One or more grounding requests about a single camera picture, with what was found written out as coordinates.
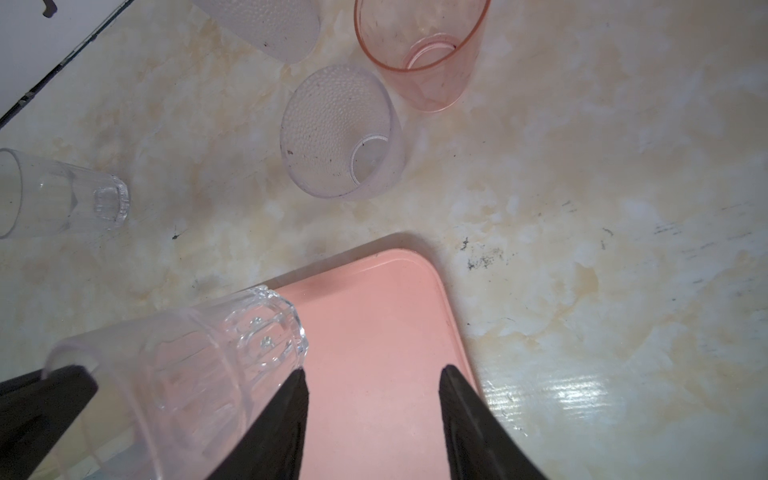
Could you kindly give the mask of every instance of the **table surface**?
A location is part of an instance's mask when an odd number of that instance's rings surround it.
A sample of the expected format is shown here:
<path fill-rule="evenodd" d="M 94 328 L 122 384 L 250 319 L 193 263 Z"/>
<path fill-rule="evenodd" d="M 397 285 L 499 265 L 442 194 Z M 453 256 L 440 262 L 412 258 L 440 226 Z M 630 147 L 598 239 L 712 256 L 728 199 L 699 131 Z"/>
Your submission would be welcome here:
<path fill-rule="evenodd" d="M 66 336 L 406 247 L 549 477 L 763 478 L 766 4 L 494 0 L 456 105 L 391 91 L 409 164 L 355 203 L 309 197 L 280 160 L 304 78 L 372 69 L 353 2 L 320 10 L 286 66 L 188 0 L 136 0 L 0 130 L 118 175 L 132 203 L 113 233 L 0 243 L 0 378 Z"/>

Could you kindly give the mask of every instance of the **transparent cup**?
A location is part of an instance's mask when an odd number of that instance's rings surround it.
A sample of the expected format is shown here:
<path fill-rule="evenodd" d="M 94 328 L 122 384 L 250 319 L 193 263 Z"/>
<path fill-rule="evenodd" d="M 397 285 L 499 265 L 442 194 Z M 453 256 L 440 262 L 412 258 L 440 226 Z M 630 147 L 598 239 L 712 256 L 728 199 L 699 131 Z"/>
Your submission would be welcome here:
<path fill-rule="evenodd" d="M 353 65 L 323 68 L 299 85 L 283 115 L 280 150 L 296 185 L 320 198 L 375 197 L 406 165 L 386 88 Z"/>
<path fill-rule="evenodd" d="M 54 447 L 61 476 L 206 478 L 306 348 L 293 305 L 265 286 L 62 340 L 43 377 L 82 365 L 98 391 Z"/>
<path fill-rule="evenodd" d="M 320 18 L 311 0 L 193 0 L 235 35 L 287 64 L 312 53 Z"/>
<path fill-rule="evenodd" d="M 384 80 L 420 111 L 453 105 L 469 83 L 491 0 L 356 0 L 355 33 Z"/>
<path fill-rule="evenodd" d="M 0 239 L 111 230 L 130 204 L 114 175 L 0 148 Z"/>

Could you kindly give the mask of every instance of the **white cabinet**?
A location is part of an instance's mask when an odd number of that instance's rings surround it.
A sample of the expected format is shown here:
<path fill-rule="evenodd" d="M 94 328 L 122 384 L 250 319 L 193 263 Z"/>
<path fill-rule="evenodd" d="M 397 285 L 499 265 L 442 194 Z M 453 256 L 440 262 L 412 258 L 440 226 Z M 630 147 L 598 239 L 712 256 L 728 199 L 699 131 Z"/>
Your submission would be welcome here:
<path fill-rule="evenodd" d="M 125 0 L 0 0 L 0 116 L 86 41 Z"/>

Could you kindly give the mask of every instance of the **frosted plastic cup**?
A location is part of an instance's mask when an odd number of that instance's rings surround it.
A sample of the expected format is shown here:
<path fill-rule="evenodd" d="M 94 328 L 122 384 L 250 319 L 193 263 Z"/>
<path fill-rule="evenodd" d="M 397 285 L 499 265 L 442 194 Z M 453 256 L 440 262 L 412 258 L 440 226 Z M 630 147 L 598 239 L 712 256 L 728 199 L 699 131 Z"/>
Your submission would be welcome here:
<path fill-rule="evenodd" d="M 384 80 L 420 111 L 467 88 L 491 0 L 356 0 L 355 33 Z"/>
<path fill-rule="evenodd" d="M 306 348 L 293 305 L 265 286 L 62 340 L 43 377 L 82 365 L 98 384 L 54 447 L 62 478 L 206 478 Z"/>
<path fill-rule="evenodd" d="M 312 53 L 320 19 L 312 0 L 193 0 L 221 26 L 287 64 Z"/>
<path fill-rule="evenodd" d="M 283 165 L 314 197 L 363 200 L 386 192 L 406 165 L 402 130 L 371 72 L 332 65 L 293 92 L 280 127 Z"/>

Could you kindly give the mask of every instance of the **pink tray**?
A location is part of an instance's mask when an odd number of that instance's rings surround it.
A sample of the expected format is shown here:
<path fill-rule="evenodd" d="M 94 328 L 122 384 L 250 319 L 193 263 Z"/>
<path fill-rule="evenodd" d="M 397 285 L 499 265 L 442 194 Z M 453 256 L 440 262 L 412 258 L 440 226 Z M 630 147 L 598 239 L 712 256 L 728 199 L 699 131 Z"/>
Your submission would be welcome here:
<path fill-rule="evenodd" d="M 477 387 L 435 268 L 387 250 L 278 291 L 310 341 L 301 480 L 450 478 L 440 372 Z"/>

